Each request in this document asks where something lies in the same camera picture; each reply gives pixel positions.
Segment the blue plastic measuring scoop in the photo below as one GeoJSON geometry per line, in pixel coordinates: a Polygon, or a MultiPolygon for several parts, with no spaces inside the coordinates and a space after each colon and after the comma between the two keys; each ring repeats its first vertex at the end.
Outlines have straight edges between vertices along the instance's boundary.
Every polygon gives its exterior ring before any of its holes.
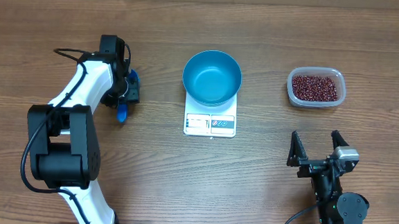
{"type": "Polygon", "coordinates": [[[140,82],[138,74],[135,70],[131,70],[127,77],[128,91],[124,101],[120,101],[117,106],[116,119],[120,123],[125,123],[125,120],[129,114],[128,106],[137,104],[140,102],[140,82]]]}

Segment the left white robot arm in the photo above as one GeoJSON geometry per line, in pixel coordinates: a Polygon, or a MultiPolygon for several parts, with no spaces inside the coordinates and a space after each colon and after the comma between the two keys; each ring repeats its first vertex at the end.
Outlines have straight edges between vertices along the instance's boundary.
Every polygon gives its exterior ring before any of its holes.
{"type": "Polygon", "coordinates": [[[130,46],[117,35],[102,35],[97,51],[80,54],[62,92],[29,109],[19,171],[27,189],[61,195],[78,224],[119,224],[98,184],[101,157],[93,115],[103,104],[124,123],[128,107],[140,101],[140,78],[130,68],[130,46]]]}

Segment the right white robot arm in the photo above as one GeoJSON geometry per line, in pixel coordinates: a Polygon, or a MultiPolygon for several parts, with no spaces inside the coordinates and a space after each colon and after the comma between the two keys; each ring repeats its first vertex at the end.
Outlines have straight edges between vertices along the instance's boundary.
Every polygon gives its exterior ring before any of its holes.
{"type": "Polygon", "coordinates": [[[344,192],[339,181],[358,164],[360,154],[337,130],[332,131],[333,152],[323,160],[310,160],[296,131],[291,134],[287,165],[297,167],[299,178],[310,178],[315,204],[297,212],[284,224],[317,210],[319,224],[363,224],[369,210],[368,200],[357,193],[344,192]]]}

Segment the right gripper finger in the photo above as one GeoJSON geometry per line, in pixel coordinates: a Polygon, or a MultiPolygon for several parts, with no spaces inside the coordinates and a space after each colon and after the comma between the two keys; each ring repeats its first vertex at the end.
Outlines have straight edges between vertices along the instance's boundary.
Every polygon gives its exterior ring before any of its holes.
{"type": "Polygon", "coordinates": [[[340,134],[341,133],[338,130],[333,130],[330,134],[330,136],[332,137],[332,146],[334,149],[340,146],[347,147],[349,145],[340,134]]]}
{"type": "Polygon", "coordinates": [[[302,141],[295,130],[291,134],[290,151],[287,156],[287,166],[300,166],[307,160],[308,156],[303,147],[302,141]]]}

